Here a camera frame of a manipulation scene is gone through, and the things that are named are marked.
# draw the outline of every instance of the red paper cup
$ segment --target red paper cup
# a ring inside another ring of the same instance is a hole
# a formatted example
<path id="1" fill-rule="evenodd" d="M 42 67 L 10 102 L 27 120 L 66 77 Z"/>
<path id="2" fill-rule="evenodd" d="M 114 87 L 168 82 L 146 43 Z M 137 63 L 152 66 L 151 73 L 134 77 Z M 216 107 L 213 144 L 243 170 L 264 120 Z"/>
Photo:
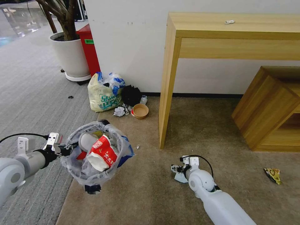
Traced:
<path id="1" fill-rule="evenodd" d="M 98 171 L 104 171 L 117 160 L 117 155 L 111 147 L 109 138 L 102 135 L 92 146 L 87 160 Z"/>

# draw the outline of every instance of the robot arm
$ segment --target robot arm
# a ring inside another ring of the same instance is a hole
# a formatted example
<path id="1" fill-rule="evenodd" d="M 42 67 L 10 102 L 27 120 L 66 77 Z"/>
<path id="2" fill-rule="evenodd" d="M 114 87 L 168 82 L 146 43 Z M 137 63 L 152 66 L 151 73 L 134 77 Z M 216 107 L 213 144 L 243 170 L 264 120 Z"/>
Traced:
<path id="1" fill-rule="evenodd" d="M 256 223 L 226 192 L 215 184 L 212 175 L 199 169 L 199 158 L 183 156 L 184 166 L 171 166 L 175 180 L 189 184 L 195 196 L 203 202 L 204 209 L 215 225 L 255 225 Z"/>
<path id="2" fill-rule="evenodd" d="M 18 154 L 14 158 L 0 158 L 0 207 L 9 196 L 29 183 L 37 171 L 61 154 L 60 141 L 58 133 L 50 133 L 44 149 L 27 153 L 34 148 L 33 139 L 18 138 Z"/>

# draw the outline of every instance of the table leg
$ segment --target table leg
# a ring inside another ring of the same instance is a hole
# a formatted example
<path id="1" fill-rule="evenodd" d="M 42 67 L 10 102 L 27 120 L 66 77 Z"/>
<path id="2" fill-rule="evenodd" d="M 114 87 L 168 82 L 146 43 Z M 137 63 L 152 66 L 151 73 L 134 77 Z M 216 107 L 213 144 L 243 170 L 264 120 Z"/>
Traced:
<path id="1" fill-rule="evenodd" d="M 176 29 L 173 22 L 168 17 L 158 118 L 160 149 L 163 149 L 164 147 L 167 132 L 180 46 L 181 38 L 176 37 Z"/>

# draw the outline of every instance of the paper bowl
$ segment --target paper bowl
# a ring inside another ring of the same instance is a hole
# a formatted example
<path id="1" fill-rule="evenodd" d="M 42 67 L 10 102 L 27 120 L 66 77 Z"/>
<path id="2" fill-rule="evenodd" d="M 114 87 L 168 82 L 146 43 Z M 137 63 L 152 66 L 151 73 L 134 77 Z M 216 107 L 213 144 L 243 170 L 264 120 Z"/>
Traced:
<path id="1" fill-rule="evenodd" d="M 144 104 L 137 104 L 133 107 L 134 117 L 137 119 L 145 118 L 149 113 L 149 108 Z"/>

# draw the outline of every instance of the yellow plastic bag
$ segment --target yellow plastic bag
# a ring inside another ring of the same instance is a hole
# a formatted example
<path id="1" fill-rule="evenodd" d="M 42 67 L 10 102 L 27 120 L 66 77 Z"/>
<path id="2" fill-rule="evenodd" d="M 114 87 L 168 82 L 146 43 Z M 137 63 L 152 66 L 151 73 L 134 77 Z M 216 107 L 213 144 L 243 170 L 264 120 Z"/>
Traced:
<path id="1" fill-rule="evenodd" d="M 87 86 L 91 109 L 96 112 L 115 108 L 120 105 L 122 100 L 122 88 L 118 90 L 117 95 L 114 95 L 110 87 L 106 87 L 98 82 L 100 79 L 102 79 L 102 75 L 95 73 Z"/>

